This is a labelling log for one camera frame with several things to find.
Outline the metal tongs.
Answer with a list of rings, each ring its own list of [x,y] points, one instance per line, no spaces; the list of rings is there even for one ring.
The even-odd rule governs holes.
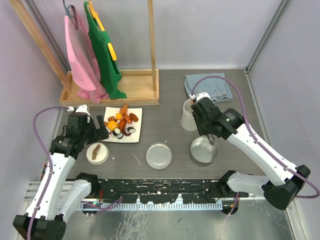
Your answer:
[[[215,136],[213,134],[208,134],[206,137],[207,137],[208,143],[211,146],[215,146],[216,145]]]

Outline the white cylindrical container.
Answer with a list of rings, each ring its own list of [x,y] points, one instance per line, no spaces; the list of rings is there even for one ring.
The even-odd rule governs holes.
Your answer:
[[[187,131],[197,130],[196,122],[193,117],[193,110],[191,108],[192,101],[187,99],[182,107],[182,116],[180,120],[181,126]]]

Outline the round metal tin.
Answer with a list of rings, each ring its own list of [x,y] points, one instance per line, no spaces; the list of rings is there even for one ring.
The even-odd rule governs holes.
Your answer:
[[[191,142],[190,152],[198,162],[209,164],[218,158],[220,149],[217,143],[211,146],[206,136],[199,136]]]

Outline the blue cloth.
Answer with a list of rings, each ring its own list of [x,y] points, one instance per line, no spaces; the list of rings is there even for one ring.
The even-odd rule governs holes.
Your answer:
[[[202,73],[202,74],[189,74],[184,76],[184,87],[188,95],[191,94],[191,91],[195,84],[202,78],[208,76],[220,76],[225,77],[224,73]],[[215,103],[229,102],[233,99],[232,92],[229,88],[229,85],[223,79],[218,77],[206,78],[200,82],[195,88],[193,94],[198,95],[201,93],[208,93],[211,101]]]

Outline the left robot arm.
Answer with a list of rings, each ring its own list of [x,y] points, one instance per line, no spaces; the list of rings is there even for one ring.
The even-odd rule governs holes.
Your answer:
[[[81,172],[68,192],[61,196],[67,176],[85,145],[95,144],[109,137],[102,115],[96,127],[86,104],[67,107],[70,113],[62,134],[45,149],[48,166],[40,186],[23,215],[16,215],[13,227],[25,240],[61,240],[67,222],[85,198],[100,193],[98,176]]]

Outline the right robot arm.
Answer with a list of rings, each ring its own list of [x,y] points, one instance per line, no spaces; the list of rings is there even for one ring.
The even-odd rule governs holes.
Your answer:
[[[264,176],[228,170],[219,180],[219,191],[225,197],[236,192],[263,196],[273,207],[285,210],[310,176],[305,165],[297,166],[268,145],[235,109],[225,112],[213,104],[204,92],[191,96],[192,116],[198,133],[209,141],[222,138],[243,151]]]

